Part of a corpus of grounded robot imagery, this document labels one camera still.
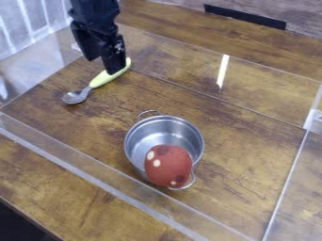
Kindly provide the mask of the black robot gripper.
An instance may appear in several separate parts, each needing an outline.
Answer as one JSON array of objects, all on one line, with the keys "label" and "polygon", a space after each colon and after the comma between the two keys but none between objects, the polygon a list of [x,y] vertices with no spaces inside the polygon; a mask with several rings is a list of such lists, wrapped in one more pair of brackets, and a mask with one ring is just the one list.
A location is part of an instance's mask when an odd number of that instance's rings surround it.
[{"label": "black robot gripper", "polygon": [[[121,14],[118,0],[71,0],[71,30],[84,57],[92,61],[101,58],[106,71],[115,74],[126,67],[126,46],[118,33],[115,19]],[[97,32],[114,35],[97,45]]]}]

